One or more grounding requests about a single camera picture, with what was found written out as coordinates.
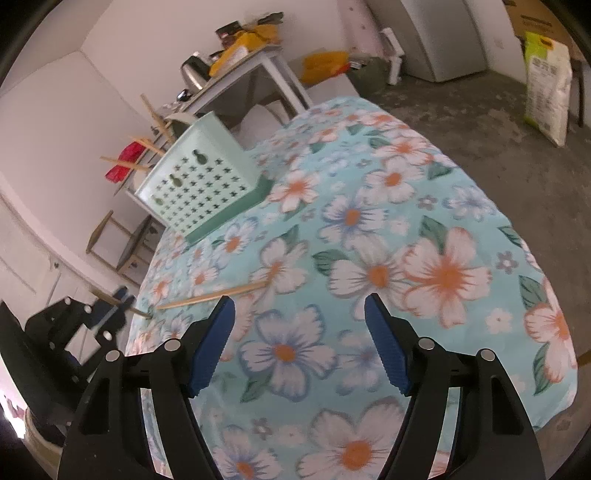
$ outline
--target chopstick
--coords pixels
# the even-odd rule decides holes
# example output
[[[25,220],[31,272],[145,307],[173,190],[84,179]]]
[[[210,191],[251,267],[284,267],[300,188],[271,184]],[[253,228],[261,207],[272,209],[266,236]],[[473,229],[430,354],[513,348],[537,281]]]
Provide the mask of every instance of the chopstick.
[[[151,168],[147,167],[145,165],[136,165],[133,162],[129,162],[129,161],[121,161],[121,160],[116,160],[114,158],[109,158],[109,157],[101,157],[101,160],[105,160],[105,161],[109,161],[111,163],[114,163],[115,165],[119,165],[121,167],[127,167],[127,168],[131,168],[131,170],[142,170],[142,171],[150,171]]]
[[[146,140],[145,138],[130,137],[130,139],[133,140],[134,142],[139,143],[140,145],[146,147],[148,150],[151,150],[151,151],[157,153],[160,156],[164,156],[166,154],[166,152],[164,150],[162,150],[162,148],[158,148],[151,141]]]
[[[246,293],[249,291],[258,290],[259,288],[264,288],[268,284],[269,284],[269,282],[267,282],[267,281],[259,281],[256,283],[249,283],[247,285],[240,285],[239,287],[227,288],[226,290],[214,291],[211,293],[206,293],[205,295],[200,295],[198,297],[192,297],[192,298],[186,299],[186,300],[179,300],[179,301],[174,301],[172,303],[166,303],[164,305],[158,305],[156,307],[156,310],[167,310],[167,309],[173,309],[175,307],[184,307],[187,305],[194,305],[196,303],[202,303],[204,301],[215,300],[220,297],[223,297],[224,295],[228,295],[228,296],[238,295],[241,293]]]
[[[170,143],[171,145],[173,143],[175,143],[177,141],[177,139],[174,137],[173,134],[170,133],[170,131],[168,131],[166,124],[162,120],[162,117],[156,113],[156,110],[154,110],[154,107],[152,107],[152,104],[150,104],[148,97],[146,97],[143,93],[139,97],[142,99],[142,102],[144,103],[145,107],[148,109],[148,112],[150,112],[150,115],[152,116],[152,118],[154,119],[156,124],[158,125],[158,128],[160,129],[162,134],[168,140],[168,143]]]
[[[113,305],[114,307],[116,307],[117,305],[122,303],[121,300],[117,300],[115,297],[113,297],[113,296],[109,295],[108,293],[105,293],[101,290],[98,290],[97,288],[91,288],[90,293],[92,293],[99,300],[105,301],[109,305]],[[152,318],[152,315],[150,315],[149,313],[142,312],[141,310],[135,309],[133,307],[130,307],[129,311],[136,313],[137,315],[140,315],[148,320],[150,320]]]

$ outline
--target metal screw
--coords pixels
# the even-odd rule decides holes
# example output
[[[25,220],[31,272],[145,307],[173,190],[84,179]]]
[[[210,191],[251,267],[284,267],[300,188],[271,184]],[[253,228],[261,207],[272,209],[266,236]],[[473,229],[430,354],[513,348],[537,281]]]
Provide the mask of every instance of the metal screw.
[[[115,360],[117,360],[120,356],[120,353],[118,350],[111,350],[109,353],[107,353],[105,355],[105,358],[107,359],[108,362],[114,362]]]
[[[433,340],[431,340],[430,338],[424,337],[419,339],[418,345],[423,350],[433,350],[433,348],[435,347],[435,342],[433,342]]]
[[[168,352],[174,352],[179,348],[181,348],[181,342],[179,342],[176,338],[173,338],[164,344],[164,349]]]
[[[492,350],[489,350],[488,348],[482,350],[480,352],[480,356],[487,362],[492,362],[496,358],[495,353]]]

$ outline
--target mint green basket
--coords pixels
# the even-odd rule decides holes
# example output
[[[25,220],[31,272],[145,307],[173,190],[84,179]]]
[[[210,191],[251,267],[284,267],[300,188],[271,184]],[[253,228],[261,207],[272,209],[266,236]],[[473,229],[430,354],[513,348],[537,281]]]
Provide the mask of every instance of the mint green basket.
[[[210,112],[170,147],[135,194],[192,244],[261,202],[271,187]]]

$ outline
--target blue gripper pad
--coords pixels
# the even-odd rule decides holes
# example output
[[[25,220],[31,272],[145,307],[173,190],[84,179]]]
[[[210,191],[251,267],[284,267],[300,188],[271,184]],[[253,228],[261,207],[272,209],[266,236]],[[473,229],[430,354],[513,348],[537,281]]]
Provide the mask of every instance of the blue gripper pad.
[[[229,297],[225,297],[221,301],[223,301],[221,309],[193,355],[193,371],[188,387],[194,395],[209,385],[234,327],[234,318],[236,317],[234,302]]]
[[[382,359],[388,380],[400,389],[400,393],[407,395],[411,381],[407,374],[406,356],[372,296],[365,299],[365,323]]]

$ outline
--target bed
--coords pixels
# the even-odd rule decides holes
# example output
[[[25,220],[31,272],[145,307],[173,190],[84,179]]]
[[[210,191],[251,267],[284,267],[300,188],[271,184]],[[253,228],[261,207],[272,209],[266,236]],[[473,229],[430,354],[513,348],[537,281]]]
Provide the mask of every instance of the bed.
[[[198,244],[167,231],[140,309],[268,281],[234,298],[236,323],[209,387],[191,401],[226,479],[377,478],[407,406],[363,321],[390,313],[447,350],[494,350],[539,429],[576,393],[570,333],[549,280],[510,221],[455,163],[367,100],[337,98],[248,152],[275,180],[266,201]],[[127,355],[154,350],[214,302],[135,316]],[[149,392],[157,471],[170,476]],[[431,473],[452,447],[450,390]]]

